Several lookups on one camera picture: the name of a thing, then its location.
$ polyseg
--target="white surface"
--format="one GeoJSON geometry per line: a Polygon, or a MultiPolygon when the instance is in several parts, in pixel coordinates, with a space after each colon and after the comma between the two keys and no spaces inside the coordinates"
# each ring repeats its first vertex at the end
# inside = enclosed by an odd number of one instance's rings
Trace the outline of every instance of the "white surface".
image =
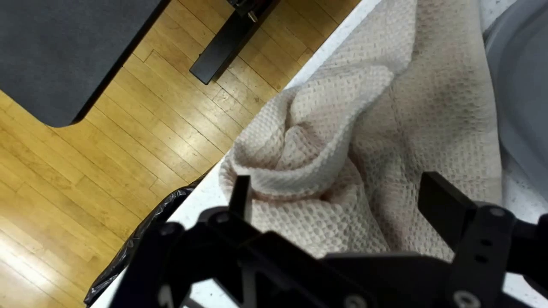
{"type": "MultiPolygon", "coordinates": [[[[487,30],[509,8],[509,4],[514,4],[514,2],[516,0],[480,0],[483,30],[487,30]]],[[[299,86],[304,81],[307,81],[377,4],[379,0],[367,0],[358,4],[358,8],[338,28],[338,32],[324,44],[324,47],[311,59],[311,62],[295,76],[295,79],[288,85],[288,88],[299,86]]],[[[507,196],[507,201],[511,201],[511,204],[521,204],[521,203],[531,204],[528,199],[531,199],[533,196],[533,206],[523,208],[525,215],[518,215],[518,218],[526,222],[537,222],[537,218],[540,216],[540,211],[547,211],[545,201],[535,199],[535,192],[523,196],[523,192],[528,192],[528,184],[525,180],[514,177],[514,179],[509,179],[507,184],[509,182],[519,182],[521,186],[526,187],[526,191],[518,191],[507,196]]],[[[186,228],[191,228],[196,223],[199,213],[203,213],[208,208],[225,206],[225,204],[228,203],[227,203],[227,198],[221,194],[220,167],[216,167],[204,179],[204,182],[196,189],[196,192],[184,203],[184,206],[170,218],[170,222],[180,222],[186,228]]],[[[93,305],[93,308],[107,308],[110,305],[122,278],[124,275],[119,276],[119,280],[102,295],[102,299],[93,305]]],[[[514,288],[513,295],[516,293],[519,293],[518,299],[525,300],[523,292],[516,292],[514,288]]],[[[535,302],[533,302],[535,307],[548,307],[547,302],[542,297],[538,297],[535,292],[533,292],[533,297],[535,297],[535,302]]],[[[203,304],[204,307],[213,307],[213,308],[232,307],[230,300],[220,292],[220,288],[215,283],[201,283],[199,287],[196,287],[192,292],[192,299],[203,304]]]]}

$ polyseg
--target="white fabric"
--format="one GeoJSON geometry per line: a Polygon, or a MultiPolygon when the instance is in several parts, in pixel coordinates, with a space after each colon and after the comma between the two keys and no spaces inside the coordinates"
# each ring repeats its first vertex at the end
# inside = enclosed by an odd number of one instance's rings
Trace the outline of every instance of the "white fabric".
{"type": "Polygon", "coordinates": [[[221,167],[252,175],[252,223],[311,254],[451,252],[417,211],[424,172],[501,204],[495,103],[475,0],[386,0],[221,167]]]}

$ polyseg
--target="wooden floor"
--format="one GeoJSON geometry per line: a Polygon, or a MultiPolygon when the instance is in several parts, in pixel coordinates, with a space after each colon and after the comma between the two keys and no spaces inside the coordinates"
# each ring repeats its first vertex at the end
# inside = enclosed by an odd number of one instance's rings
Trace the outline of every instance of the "wooden floor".
{"type": "Polygon", "coordinates": [[[172,0],[86,121],[49,129],[0,95],[0,308],[81,307],[172,191],[208,172],[358,0],[281,0],[211,86],[189,69],[232,14],[172,0]]]}

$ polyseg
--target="white towel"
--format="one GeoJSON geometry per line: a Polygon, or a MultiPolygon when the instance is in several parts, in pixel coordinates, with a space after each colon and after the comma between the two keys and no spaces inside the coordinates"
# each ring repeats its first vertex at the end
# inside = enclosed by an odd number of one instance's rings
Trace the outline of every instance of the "white towel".
{"type": "Polygon", "coordinates": [[[417,210],[424,172],[501,203],[495,102],[477,0],[384,0],[305,85],[242,133],[221,187],[251,175],[252,225],[323,257],[451,259],[417,210]]]}

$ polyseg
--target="black mat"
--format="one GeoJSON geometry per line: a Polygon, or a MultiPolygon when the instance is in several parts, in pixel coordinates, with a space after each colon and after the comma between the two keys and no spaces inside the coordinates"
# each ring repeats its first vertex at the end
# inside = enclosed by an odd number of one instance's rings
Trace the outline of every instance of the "black mat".
{"type": "Polygon", "coordinates": [[[0,90],[38,121],[81,121],[168,0],[0,0],[0,90]]]}

